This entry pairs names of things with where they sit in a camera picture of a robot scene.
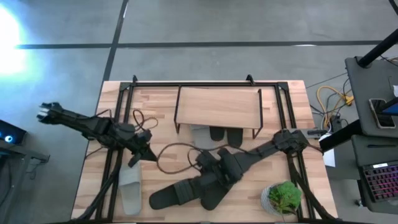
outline concrete floor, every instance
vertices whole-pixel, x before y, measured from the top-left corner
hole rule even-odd
[[[73,130],[40,124],[35,114],[41,102],[51,101],[93,114],[109,49],[12,50],[7,45],[110,44],[121,5],[122,0],[0,0],[0,29],[6,29],[0,35],[0,119],[29,132],[27,147],[51,155],[35,180],[25,180],[12,223],[70,218],[88,143]],[[397,20],[386,0],[137,0],[127,6],[119,42],[381,40],[397,28]],[[109,79],[242,80],[251,74],[257,80],[300,79],[310,86],[344,73],[346,57],[373,47],[118,49]],[[384,54],[393,55],[397,47]],[[346,79],[321,85],[340,89]],[[321,85],[307,90],[317,108]],[[349,122],[357,118],[354,106],[340,113]],[[320,117],[314,119],[319,126]],[[395,223],[395,215],[356,207],[355,185],[331,180],[340,218]]]

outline black slipper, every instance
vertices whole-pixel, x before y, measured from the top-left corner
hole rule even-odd
[[[226,128],[228,144],[233,147],[240,147],[243,142],[243,128]]]
[[[210,138],[213,141],[221,141],[224,139],[224,128],[210,126]]]

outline keyboard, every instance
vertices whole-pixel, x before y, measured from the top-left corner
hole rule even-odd
[[[398,198],[398,161],[362,167],[373,202]]]

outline wooden table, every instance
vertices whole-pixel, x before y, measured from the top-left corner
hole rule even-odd
[[[305,91],[304,82],[301,80],[287,81],[289,83],[290,96],[294,107],[294,115],[298,128],[314,128],[314,122]],[[120,82],[104,82],[97,112],[112,109],[116,106]],[[258,88],[251,87],[218,87],[217,89],[234,89],[239,91],[257,92]],[[243,149],[252,149],[271,139],[272,135],[280,130],[279,114],[275,100],[275,90],[271,87],[261,87],[262,109],[264,114],[264,127],[256,139],[252,139],[250,129],[244,130]],[[175,132],[173,122],[175,103],[177,99],[177,87],[135,87],[132,107],[140,109],[146,117],[154,116],[159,120],[158,127],[152,129],[153,137],[150,145],[155,154],[167,144],[172,142],[190,142],[192,137],[188,125],[181,125],[180,134]],[[285,117],[288,119],[285,97]],[[121,110],[121,120],[124,116],[124,108]],[[99,148],[97,142],[91,142],[87,153]],[[178,170],[188,165],[186,147],[170,148],[161,158],[160,164],[167,170]],[[322,155],[312,149],[303,151],[305,166],[307,168],[308,181],[312,192],[326,210],[337,217],[335,203],[330,190],[328,177]],[[91,155],[84,163],[80,184],[72,212],[72,218],[78,217],[92,202],[101,185],[103,167],[106,158],[106,150]],[[128,150],[124,151],[123,162],[127,163],[131,158]],[[175,175],[167,175],[159,171],[154,162],[141,161],[142,168],[142,210],[139,216],[127,216],[124,214],[120,192],[115,205],[114,222],[281,222],[282,217],[276,217],[265,212],[260,204],[261,191],[274,183],[290,180],[286,155],[278,152],[261,162],[253,165],[227,196],[213,210],[207,211],[200,205],[200,200],[188,202],[182,206],[172,206],[162,210],[153,210],[148,203],[149,196],[174,182],[198,175],[195,169],[190,169]],[[304,217],[308,217],[305,200],[302,200]],[[296,221],[295,215],[285,216],[287,222]]]

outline green plant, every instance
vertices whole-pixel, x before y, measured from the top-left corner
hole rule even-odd
[[[281,214],[294,213],[301,202],[301,191],[290,181],[276,185],[269,191],[271,205]]]

